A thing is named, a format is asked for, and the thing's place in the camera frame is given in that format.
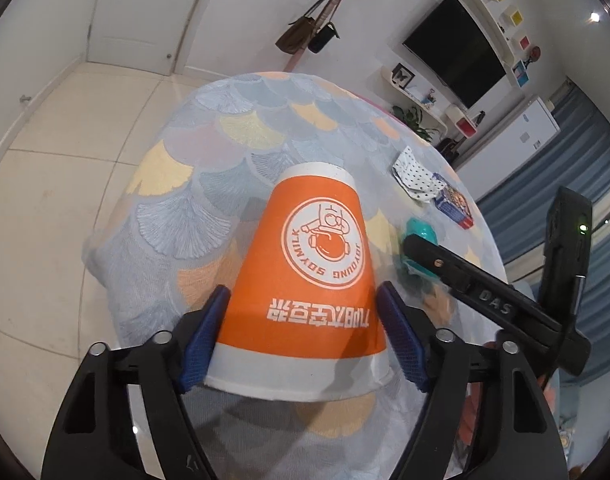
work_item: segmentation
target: human hand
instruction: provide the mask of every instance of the human hand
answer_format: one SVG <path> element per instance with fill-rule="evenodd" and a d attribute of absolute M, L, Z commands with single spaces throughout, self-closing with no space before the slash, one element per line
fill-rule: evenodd
<path fill-rule="evenodd" d="M 485 348 L 494 348 L 494 343 L 489 342 L 483 345 Z M 540 377 L 538 383 L 540 386 L 543 385 L 545 377 Z M 547 401 L 550 411 L 554 412 L 556 405 L 556 392 L 549 385 L 543 391 L 545 400 Z M 480 401 L 480 383 L 472 383 L 472 393 L 465 399 L 463 406 L 463 413 L 461 413 L 461 423 L 459 425 L 459 437 L 464 444 L 469 446 L 472 443 L 472 436 L 474 435 L 474 428 L 476 427 L 476 418 L 479 411 Z"/>

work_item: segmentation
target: blue gripper pad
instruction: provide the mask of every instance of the blue gripper pad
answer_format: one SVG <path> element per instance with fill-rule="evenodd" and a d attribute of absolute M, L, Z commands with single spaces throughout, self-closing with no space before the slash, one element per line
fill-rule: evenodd
<path fill-rule="evenodd" d="M 376 291 L 376 310 L 403 374 L 408 381 L 416 384 L 421 392 L 427 393 L 430 380 L 425 371 L 425 349 L 405 318 L 399 302 L 402 308 L 410 308 L 403 303 L 396 291 L 392 292 L 386 285 L 381 285 Z"/>
<path fill-rule="evenodd" d="M 229 303 L 229 290 L 225 289 L 222 294 L 210 300 L 212 301 L 203 307 L 205 316 L 183 354 L 183 371 L 178 378 L 178 387 L 182 394 L 202 382 L 207 375 L 211 354 Z"/>

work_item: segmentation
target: orange paper cup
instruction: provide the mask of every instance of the orange paper cup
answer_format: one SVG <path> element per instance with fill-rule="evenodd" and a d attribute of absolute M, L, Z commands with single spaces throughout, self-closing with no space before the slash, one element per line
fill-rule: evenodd
<path fill-rule="evenodd" d="M 249 248 L 205 384 L 259 399 L 338 400 L 389 381 L 354 179 L 286 170 Z"/>

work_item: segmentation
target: tablecloth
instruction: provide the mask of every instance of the tablecloth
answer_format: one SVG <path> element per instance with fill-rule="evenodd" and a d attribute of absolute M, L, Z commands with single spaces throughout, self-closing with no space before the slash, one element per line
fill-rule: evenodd
<path fill-rule="evenodd" d="M 411 146 L 421 164 L 468 199 L 464 230 L 434 205 L 410 199 L 391 176 Z M 430 222 L 444 247 L 505 279 L 474 200 L 428 143 L 345 89 L 315 76 L 240 75 L 203 86 L 163 127 L 108 225 L 83 259 L 106 287 L 120 344 L 142 343 L 200 308 L 218 283 L 232 286 L 280 174 L 324 161 L 355 178 L 377 283 L 392 280 L 411 306 L 468 342 L 496 327 L 400 265 L 409 218 Z M 183 401 L 214 470 L 223 479 L 376 480 L 389 477 L 409 439 L 423 394 L 397 363 L 384 388 L 327 403 L 270 402 L 196 387 Z"/>

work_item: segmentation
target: circular white logo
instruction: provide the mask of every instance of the circular white logo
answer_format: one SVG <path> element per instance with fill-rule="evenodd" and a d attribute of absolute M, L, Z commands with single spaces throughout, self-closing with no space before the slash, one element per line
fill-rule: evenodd
<path fill-rule="evenodd" d="M 348 288 L 363 274 L 363 237 L 352 212 L 338 200 L 317 197 L 296 206 L 281 235 L 283 254 L 310 283 Z"/>

